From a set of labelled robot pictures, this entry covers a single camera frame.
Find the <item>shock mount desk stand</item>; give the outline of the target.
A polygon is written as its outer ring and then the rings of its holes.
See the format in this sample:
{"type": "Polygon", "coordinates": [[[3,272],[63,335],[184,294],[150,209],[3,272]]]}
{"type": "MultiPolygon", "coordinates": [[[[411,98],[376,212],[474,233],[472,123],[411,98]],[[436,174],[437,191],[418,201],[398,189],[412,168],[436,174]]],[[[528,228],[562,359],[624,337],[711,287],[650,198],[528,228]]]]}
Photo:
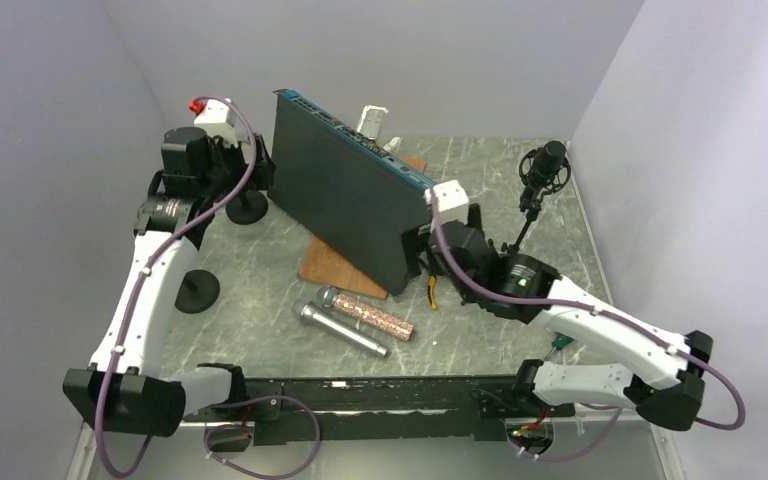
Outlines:
{"type": "Polygon", "coordinates": [[[268,208],[268,201],[263,193],[247,190],[225,205],[225,213],[236,225],[251,225],[260,221],[266,215],[268,208]]]}

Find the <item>rhinestone microphone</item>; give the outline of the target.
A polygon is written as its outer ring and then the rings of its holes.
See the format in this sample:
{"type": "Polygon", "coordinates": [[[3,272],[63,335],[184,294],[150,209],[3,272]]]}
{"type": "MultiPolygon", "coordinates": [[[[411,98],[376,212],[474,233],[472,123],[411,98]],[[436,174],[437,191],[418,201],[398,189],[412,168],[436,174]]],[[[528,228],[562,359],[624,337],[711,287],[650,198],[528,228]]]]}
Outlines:
{"type": "Polygon", "coordinates": [[[399,340],[409,341],[414,326],[384,310],[352,297],[333,286],[321,287],[318,299],[325,308],[335,309],[359,322],[373,326],[399,340]]]}

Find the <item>black tripod shock mount stand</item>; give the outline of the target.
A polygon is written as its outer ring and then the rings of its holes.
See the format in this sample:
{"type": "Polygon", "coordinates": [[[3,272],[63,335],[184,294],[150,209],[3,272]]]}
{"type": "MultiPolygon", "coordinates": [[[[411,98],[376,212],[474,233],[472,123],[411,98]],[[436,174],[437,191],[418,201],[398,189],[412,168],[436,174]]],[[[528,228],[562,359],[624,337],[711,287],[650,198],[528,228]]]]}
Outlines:
{"type": "Polygon", "coordinates": [[[529,230],[530,226],[537,220],[542,210],[542,202],[544,198],[560,192],[568,184],[571,178],[571,167],[566,153],[568,165],[559,172],[557,177],[556,182],[559,187],[558,191],[555,193],[549,193],[547,191],[535,191],[532,187],[529,186],[529,171],[532,162],[536,156],[537,150],[543,146],[528,151],[519,162],[517,173],[523,185],[523,191],[519,197],[519,210],[521,213],[525,214],[525,223],[521,228],[516,240],[512,244],[504,243],[502,245],[503,253],[515,254],[519,251],[527,231],[529,230]]]}

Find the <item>silver microphone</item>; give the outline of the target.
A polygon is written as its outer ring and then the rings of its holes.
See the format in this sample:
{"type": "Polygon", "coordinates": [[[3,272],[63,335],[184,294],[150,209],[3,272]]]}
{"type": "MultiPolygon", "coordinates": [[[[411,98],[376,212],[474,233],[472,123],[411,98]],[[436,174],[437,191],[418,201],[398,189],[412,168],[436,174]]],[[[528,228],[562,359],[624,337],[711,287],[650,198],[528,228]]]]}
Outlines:
{"type": "Polygon", "coordinates": [[[378,358],[387,358],[389,350],[378,341],[359,330],[348,326],[322,311],[314,303],[296,300],[292,312],[303,324],[322,330],[329,335],[378,358]]]}

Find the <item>black condenser microphone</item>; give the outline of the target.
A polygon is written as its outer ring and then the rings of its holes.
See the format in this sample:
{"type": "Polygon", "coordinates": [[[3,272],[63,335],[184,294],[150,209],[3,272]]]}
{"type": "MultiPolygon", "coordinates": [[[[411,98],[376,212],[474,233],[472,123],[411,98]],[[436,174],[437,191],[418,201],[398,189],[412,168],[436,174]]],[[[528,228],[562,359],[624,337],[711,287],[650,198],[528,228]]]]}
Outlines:
{"type": "Polygon", "coordinates": [[[557,140],[539,148],[529,171],[529,186],[535,191],[558,191],[557,177],[568,165],[566,153],[565,144],[557,140]]]}

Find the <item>clip desk mic stand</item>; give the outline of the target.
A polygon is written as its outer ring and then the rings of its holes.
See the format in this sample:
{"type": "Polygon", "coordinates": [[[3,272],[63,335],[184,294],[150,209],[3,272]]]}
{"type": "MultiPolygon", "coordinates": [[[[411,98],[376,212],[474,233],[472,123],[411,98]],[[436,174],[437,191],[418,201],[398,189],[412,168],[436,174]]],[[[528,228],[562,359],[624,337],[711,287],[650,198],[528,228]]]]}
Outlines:
{"type": "Polygon", "coordinates": [[[219,279],[213,273],[191,270],[184,275],[174,306],[185,314],[198,314],[216,302],[220,291],[219,279]]]}

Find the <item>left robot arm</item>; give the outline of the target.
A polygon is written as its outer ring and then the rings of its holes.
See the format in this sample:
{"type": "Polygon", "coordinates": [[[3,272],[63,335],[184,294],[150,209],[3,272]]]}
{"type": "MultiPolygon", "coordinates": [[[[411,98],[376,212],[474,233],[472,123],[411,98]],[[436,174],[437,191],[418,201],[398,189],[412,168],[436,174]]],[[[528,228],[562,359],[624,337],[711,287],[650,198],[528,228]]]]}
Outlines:
{"type": "Polygon", "coordinates": [[[169,437],[203,409],[235,419],[249,398],[233,364],[201,363],[170,379],[160,370],[172,312],[200,313],[218,299],[218,279],[190,267],[216,208],[226,196],[261,196],[274,165],[261,134],[227,143],[199,127],[167,131],[161,158],[138,209],[130,270],[107,333],[87,366],[63,380],[65,396],[96,431],[169,437]]]}

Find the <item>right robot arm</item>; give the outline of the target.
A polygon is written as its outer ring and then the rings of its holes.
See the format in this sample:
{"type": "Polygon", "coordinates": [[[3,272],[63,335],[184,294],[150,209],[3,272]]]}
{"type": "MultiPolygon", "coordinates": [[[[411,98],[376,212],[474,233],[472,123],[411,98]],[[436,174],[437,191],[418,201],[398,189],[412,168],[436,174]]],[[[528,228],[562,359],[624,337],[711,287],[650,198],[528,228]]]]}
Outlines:
{"type": "Polygon", "coordinates": [[[526,360],[511,388],[517,411],[534,415],[563,404],[634,410],[665,429],[700,422],[712,338],[652,326],[599,300],[556,268],[497,251],[479,225],[480,208],[451,214],[427,205],[416,228],[433,272],[447,276],[463,303],[497,318],[543,327],[609,358],[604,365],[526,360]]]}

